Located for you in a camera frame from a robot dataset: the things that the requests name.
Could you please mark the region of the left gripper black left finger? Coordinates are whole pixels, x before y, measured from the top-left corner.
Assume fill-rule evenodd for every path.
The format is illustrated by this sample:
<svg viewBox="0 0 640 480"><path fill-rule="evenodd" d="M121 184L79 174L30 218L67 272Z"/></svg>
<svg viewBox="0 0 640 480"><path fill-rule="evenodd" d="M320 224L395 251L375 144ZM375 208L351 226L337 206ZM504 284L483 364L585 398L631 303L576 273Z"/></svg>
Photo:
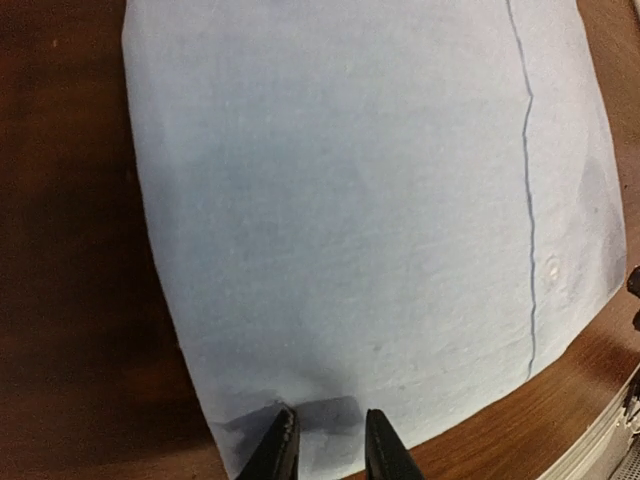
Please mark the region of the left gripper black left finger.
<svg viewBox="0 0 640 480"><path fill-rule="evenodd" d="M239 480L297 480L300 423L290 407L280 410L247 464Z"/></svg>

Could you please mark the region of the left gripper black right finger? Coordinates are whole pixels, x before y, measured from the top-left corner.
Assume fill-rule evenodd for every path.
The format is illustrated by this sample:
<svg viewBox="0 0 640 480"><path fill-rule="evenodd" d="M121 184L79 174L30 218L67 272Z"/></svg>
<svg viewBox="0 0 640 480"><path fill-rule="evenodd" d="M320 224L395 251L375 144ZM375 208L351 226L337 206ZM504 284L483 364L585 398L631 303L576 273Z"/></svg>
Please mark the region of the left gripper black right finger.
<svg viewBox="0 0 640 480"><path fill-rule="evenodd" d="M366 414L365 472L368 480L425 479L380 409L370 409Z"/></svg>

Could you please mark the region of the light blue long sleeve shirt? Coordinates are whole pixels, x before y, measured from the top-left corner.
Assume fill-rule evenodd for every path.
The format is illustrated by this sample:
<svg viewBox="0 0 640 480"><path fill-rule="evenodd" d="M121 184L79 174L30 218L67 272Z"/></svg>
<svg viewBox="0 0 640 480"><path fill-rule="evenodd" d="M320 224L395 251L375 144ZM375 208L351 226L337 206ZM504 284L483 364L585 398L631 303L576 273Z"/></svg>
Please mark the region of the light blue long sleeve shirt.
<svg viewBox="0 0 640 480"><path fill-rule="evenodd" d="M623 283L573 1L131 1L153 258L230 477L278 410L300 473L419 445L557 360Z"/></svg>

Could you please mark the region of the front aluminium rail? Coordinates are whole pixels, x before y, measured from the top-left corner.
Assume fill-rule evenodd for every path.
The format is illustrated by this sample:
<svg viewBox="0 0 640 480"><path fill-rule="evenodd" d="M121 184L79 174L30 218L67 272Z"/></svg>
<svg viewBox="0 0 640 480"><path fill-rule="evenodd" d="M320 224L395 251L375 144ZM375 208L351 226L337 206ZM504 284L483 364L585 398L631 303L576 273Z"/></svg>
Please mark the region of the front aluminium rail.
<svg viewBox="0 0 640 480"><path fill-rule="evenodd" d="M609 479L639 434L639 368L539 480Z"/></svg>

